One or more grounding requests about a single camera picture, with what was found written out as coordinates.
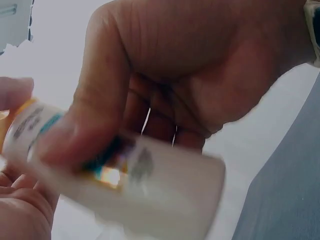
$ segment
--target blue stripe on label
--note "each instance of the blue stripe on label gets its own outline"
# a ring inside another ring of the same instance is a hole
[[[62,118],[61,113],[57,113],[54,115],[39,131],[39,134],[44,134],[46,133],[60,118]]]

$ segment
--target gray surface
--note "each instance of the gray surface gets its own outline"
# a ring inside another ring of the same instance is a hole
[[[233,240],[320,239],[320,77],[252,181]]]

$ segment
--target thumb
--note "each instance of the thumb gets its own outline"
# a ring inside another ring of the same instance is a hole
[[[110,6],[100,7],[89,21],[79,84],[69,111],[36,145],[36,157],[49,165],[80,167],[119,131],[130,66]]]

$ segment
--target blurry object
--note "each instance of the blurry object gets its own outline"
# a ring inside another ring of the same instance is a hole
[[[31,10],[34,0],[0,0],[0,55],[7,44],[32,40]]]
[[[0,18],[8,17],[11,15],[15,15],[17,13],[17,4],[12,4],[9,6],[0,6]]]

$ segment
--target finger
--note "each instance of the finger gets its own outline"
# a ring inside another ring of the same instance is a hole
[[[15,189],[10,186],[0,186],[0,195],[12,194],[14,190]]]
[[[20,176],[21,172],[7,163],[0,174],[0,186],[11,186]]]
[[[131,69],[111,14],[117,4],[102,6],[89,21],[73,103],[35,151],[49,165],[80,167],[108,146],[122,124]]]
[[[130,78],[122,127],[141,134],[150,109],[152,83],[135,74]]]
[[[177,129],[174,119],[168,95],[157,90],[152,96],[151,110],[143,134],[172,144]]]
[[[32,78],[0,77],[0,111],[16,109],[31,97]]]
[[[59,194],[47,188],[40,182],[37,182],[33,189],[44,197],[44,199],[50,204],[53,212],[55,212],[59,200]]]
[[[29,175],[22,174],[12,184],[14,189],[32,189],[37,183],[37,180]]]
[[[177,128],[174,137],[174,146],[180,146],[197,152],[202,152],[205,143],[206,138],[204,136],[182,127]]]

